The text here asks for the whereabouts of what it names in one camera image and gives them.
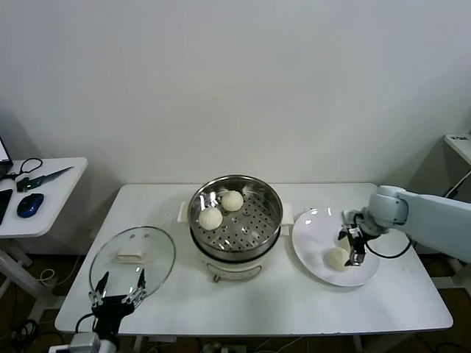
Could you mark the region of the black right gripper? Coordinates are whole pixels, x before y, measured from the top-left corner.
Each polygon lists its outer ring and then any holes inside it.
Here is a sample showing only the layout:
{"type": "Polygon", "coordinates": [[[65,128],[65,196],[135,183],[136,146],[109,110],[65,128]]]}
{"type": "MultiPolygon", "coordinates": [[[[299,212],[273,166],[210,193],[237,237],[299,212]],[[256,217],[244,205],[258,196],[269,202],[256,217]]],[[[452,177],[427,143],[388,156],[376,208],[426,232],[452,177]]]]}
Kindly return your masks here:
{"type": "Polygon", "coordinates": [[[338,240],[348,240],[349,257],[345,262],[345,266],[360,266],[365,258],[365,243],[366,238],[360,228],[360,225],[355,221],[350,221],[347,230],[342,228],[339,232],[338,240]]]}

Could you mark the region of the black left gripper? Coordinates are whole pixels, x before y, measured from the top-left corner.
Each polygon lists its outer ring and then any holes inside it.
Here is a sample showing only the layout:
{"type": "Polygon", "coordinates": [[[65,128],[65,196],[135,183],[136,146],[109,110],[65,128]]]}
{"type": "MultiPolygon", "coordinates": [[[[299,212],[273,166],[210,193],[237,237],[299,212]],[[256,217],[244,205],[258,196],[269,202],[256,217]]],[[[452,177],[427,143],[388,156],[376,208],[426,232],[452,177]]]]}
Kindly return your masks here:
{"type": "Polygon", "coordinates": [[[135,311],[135,305],[146,298],[144,269],[141,269],[136,286],[127,295],[104,297],[108,278],[107,271],[88,294],[92,304],[91,311],[96,318],[93,331],[118,331],[123,318],[131,315],[135,311]]]}

